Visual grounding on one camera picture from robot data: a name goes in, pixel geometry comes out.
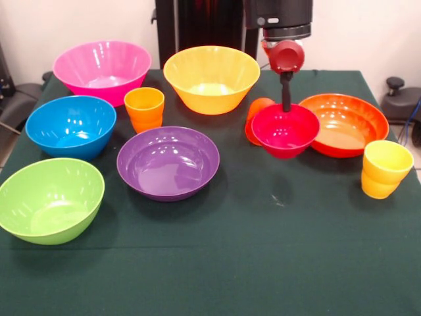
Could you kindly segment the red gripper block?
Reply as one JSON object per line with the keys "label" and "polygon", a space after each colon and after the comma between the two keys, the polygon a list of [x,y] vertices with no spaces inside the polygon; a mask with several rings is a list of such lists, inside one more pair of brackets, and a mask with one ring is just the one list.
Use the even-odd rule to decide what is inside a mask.
{"label": "red gripper block", "polygon": [[282,41],[261,41],[270,68],[280,74],[282,85],[283,112],[291,110],[291,93],[289,83],[294,72],[299,72],[305,61],[305,52],[299,41],[285,39]]}

